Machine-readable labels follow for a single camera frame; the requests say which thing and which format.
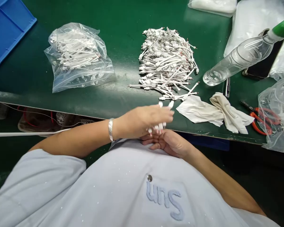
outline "plastic water bottle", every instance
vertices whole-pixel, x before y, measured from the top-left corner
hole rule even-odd
[[[222,83],[228,77],[267,58],[274,43],[283,39],[284,21],[269,30],[266,35],[242,42],[222,61],[208,70],[203,76],[203,81],[209,86]]]

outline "shirt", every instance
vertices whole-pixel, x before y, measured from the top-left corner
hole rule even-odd
[[[193,166],[137,140],[84,160],[33,150],[0,189],[0,227],[278,226],[230,207]]]

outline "bracelet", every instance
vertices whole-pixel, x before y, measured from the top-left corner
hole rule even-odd
[[[114,139],[113,139],[113,119],[114,118],[111,118],[108,122],[108,134],[109,134],[109,138],[110,138],[111,142],[114,142]]]

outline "person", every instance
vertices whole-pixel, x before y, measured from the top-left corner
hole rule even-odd
[[[180,135],[148,134],[147,128],[172,122],[173,114],[159,105],[137,107],[39,142],[0,189],[0,227],[278,226]],[[81,158],[110,136],[127,140],[112,143],[86,169]]]

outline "black phone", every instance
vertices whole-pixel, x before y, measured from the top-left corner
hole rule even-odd
[[[260,36],[266,35],[269,29],[265,29],[260,33]],[[264,79],[269,76],[269,72],[275,62],[275,59],[282,47],[284,39],[278,41],[274,44],[274,47],[270,53],[270,55],[265,58],[263,61],[258,62],[257,64],[244,69],[242,72],[243,76],[248,76],[253,79]]]

